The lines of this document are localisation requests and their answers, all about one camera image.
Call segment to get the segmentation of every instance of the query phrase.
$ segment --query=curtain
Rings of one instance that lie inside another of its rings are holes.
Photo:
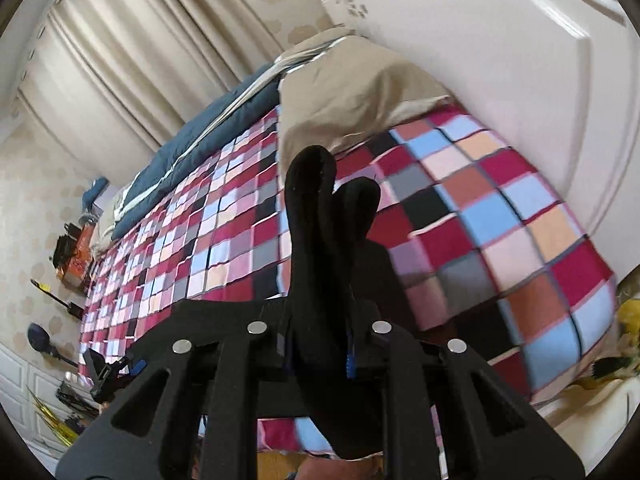
[[[281,48],[243,0],[54,0],[18,98],[69,153],[126,184]]]

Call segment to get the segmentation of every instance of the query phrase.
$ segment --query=folded dark blue quilt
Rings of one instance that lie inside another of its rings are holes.
[[[188,149],[191,143],[198,138],[204,129],[270,66],[271,64],[265,64],[259,68],[257,72],[242,81],[236,88],[213,101],[199,115],[186,123],[172,140],[158,150],[149,165],[136,177],[127,193],[124,205],[149,187],[160,182],[175,161]],[[174,190],[191,171],[195,170],[207,160],[207,157],[241,135],[246,129],[251,127],[255,121],[277,106],[280,102],[280,95],[278,94],[279,82],[280,77],[276,76],[268,85],[252,98],[248,99],[238,110],[233,112],[226,121],[204,137],[191,153],[177,163],[168,178],[162,180],[155,190],[116,223],[111,238],[113,240],[122,238],[169,192]]]

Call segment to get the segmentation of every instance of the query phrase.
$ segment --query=white headboard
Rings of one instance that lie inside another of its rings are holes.
[[[620,279],[640,264],[640,41],[616,0],[322,2],[537,165]]]

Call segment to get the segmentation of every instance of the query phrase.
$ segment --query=metal bolt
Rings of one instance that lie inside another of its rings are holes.
[[[454,354],[462,354],[466,351],[466,343],[462,339],[449,339],[447,348]]]
[[[371,328],[376,334],[388,334],[391,332],[391,323],[382,320],[374,321]]]
[[[177,354],[186,354],[191,351],[193,345],[188,339],[178,339],[171,348]]]
[[[252,321],[246,326],[249,334],[264,334],[267,330],[267,324],[263,321]]]

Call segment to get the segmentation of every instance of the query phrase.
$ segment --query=checkered bedspread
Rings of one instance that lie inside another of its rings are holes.
[[[276,130],[273,110],[109,250],[86,302],[81,351],[116,360],[181,298],[286,293]],[[495,132],[440,108],[338,157],[337,186],[361,175],[382,188],[369,238],[388,249],[425,338],[466,340],[534,402],[593,360],[613,320],[612,272],[545,179]]]

